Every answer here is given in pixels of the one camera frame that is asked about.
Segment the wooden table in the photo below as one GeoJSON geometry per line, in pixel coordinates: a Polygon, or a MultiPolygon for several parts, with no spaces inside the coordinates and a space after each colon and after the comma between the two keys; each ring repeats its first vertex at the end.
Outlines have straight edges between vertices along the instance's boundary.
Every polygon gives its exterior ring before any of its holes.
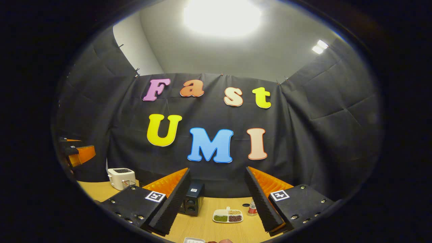
{"type": "MultiPolygon", "coordinates": [[[[119,191],[110,185],[110,182],[78,182],[87,194],[94,200],[105,201],[119,191]]],[[[183,243],[186,237],[203,239],[206,242],[219,242],[223,239],[230,239],[233,243],[258,243],[269,240],[277,236],[270,237],[264,231],[260,216],[248,216],[246,212],[248,208],[242,204],[250,203],[249,198],[205,198],[203,206],[200,209],[198,217],[177,214],[174,223],[171,227],[169,235],[165,237],[167,240],[183,243]],[[213,212],[216,209],[231,209],[241,210],[243,213],[243,221],[239,223],[225,224],[216,223],[212,220],[213,212]]]]}

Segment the bright light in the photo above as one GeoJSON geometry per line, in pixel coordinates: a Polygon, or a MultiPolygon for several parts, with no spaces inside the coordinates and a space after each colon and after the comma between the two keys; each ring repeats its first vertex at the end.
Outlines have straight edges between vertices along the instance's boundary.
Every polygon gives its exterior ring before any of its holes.
{"type": "Polygon", "coordinates": [[[318,54],[323,53],[323,49],[322,49],[321,47],[317,46],[317,45],[314,46],[314,47],[312,48],[312,50],[315,51],[315,52],[318,53],[318,54]]]}
{"type": "Polygon", "coordinates": [[[191,29],[210,35],[240,36],[258,27],[261,12],[246,0],[192,0],[184,9],[191,29]]]}
{"type": "Polygon", "coordinates": [[[327,49],[328,47],[328,45],[322,40],[318,41],[318,46],[321,47],[322,49],[327,49]]]}

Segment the white dish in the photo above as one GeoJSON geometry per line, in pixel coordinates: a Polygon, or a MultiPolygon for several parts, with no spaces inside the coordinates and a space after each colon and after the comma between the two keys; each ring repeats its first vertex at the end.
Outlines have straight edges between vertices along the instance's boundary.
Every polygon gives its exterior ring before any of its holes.
{"type": "Polygon", "coordinates": [[[183,243],[206,243],[203,239],[197,239],[192,237],[186,237],[183,243]]]}
{"type": "Polygon", "coordinates": [[[226,207],[226,209],[215,210],[214,213],[213,213],[212,219],[213,219],[214,222],[217,222],[217,223],[240,223],[240,222],[243,221],[243,213],[240,210],[230,209],[230,207],[226,207]],[[238,212],[240,212],[240,214],[228,214],[229,211],[238,211],[238,212]],[[226,222],[216,221],[215,220],[215,215],[217,215],[217,216],[227,216],[227,221],[226,222]],[[241,220],[240,221],[236,221],[236,222],[230,222],[229,221],[229,217],[230,216],[239,216],[239,215],[241,216],[241,220]]]}

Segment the bottle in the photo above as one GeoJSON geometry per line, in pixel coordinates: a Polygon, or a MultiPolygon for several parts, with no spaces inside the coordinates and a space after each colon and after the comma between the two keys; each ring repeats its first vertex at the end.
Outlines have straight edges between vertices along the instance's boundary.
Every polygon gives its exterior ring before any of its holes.
{"type": "Polygon", "coordinates": [[[252,199],[251,204],[249,205],[249,210],[247,212],[248,216],[255,216],[257,215],[257,208],[255,207],[254,200],[252,199]]]}

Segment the black speaker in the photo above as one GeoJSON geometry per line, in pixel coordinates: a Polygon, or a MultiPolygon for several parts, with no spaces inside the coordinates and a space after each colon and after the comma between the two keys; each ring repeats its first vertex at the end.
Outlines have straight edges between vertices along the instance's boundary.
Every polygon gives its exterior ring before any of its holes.
{"type": "Polygon", "coordinates": [[[178,210],[181,214],[198,216],[200,208],[203,206],[204,184],[192,180],[191,186],[186,193],[186,198],[178,210]]]}

